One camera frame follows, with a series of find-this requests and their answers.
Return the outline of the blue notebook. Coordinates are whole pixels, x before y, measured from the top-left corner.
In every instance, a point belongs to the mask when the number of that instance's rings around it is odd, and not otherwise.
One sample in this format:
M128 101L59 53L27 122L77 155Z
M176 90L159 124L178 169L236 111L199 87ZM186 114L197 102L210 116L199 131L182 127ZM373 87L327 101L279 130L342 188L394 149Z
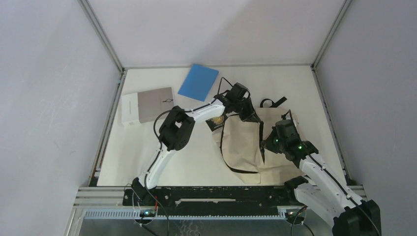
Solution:
M193 64L185 77L178 94L204 102L218 74L218 70L199 64Z

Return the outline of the grey and white book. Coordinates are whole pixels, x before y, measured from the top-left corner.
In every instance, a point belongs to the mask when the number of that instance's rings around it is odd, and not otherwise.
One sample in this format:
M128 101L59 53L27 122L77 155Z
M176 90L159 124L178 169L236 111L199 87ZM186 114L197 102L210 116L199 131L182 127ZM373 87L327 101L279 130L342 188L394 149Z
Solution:
M174 106L171 87L126 94L121 98L121 122L125 127L151 122Z

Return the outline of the black booklet with gold emblem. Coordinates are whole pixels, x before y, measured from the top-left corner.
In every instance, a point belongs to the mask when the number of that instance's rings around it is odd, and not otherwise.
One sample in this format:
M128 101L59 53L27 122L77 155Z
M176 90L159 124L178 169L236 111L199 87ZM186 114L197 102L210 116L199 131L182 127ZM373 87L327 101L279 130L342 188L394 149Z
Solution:
M214 132L215 130L224 126L225 119L225 116L213 117L206 120L206 124L208 125L211 132Z

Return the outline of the beige canvas student bag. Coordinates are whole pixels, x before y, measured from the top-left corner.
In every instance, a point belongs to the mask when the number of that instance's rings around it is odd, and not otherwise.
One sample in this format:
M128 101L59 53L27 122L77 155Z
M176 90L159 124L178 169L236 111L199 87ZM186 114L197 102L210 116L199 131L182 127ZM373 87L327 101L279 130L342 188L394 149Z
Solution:
M237 114L223 115L224 126L212 132L225 165L244 184L283 185L304 174L285 155L264 147L272 127L282 118L289 118L281 107L286 100L262 100L255 110L261 122L244 122Z

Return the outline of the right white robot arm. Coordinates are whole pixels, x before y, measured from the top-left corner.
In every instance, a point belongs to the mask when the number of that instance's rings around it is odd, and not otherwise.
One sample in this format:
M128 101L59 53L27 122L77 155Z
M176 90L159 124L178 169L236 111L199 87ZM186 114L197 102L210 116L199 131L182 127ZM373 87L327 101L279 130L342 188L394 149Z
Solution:
M380 208L342 183L309 141L302 141L294 121L285 119L272 127L267 150L284 154L304 175L284 183L284 198L304 204L330 227L334 236L380 236Z

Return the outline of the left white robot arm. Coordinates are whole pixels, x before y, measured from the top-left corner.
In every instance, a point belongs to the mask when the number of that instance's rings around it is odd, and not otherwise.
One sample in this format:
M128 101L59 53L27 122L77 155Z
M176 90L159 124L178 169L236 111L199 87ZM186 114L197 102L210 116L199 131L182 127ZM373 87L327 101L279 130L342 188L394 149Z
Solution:
M229 113L236 113L242 121L259 121L250 91L240 83L235 83L230 90L216 94L205 105L190 109L174 106L164 111L166 118L158 129L153 130L159 147L146 169L131 184L135 199L142 205L152 202L155 198L152 189L157 186L173 155L188 144L195 124Z

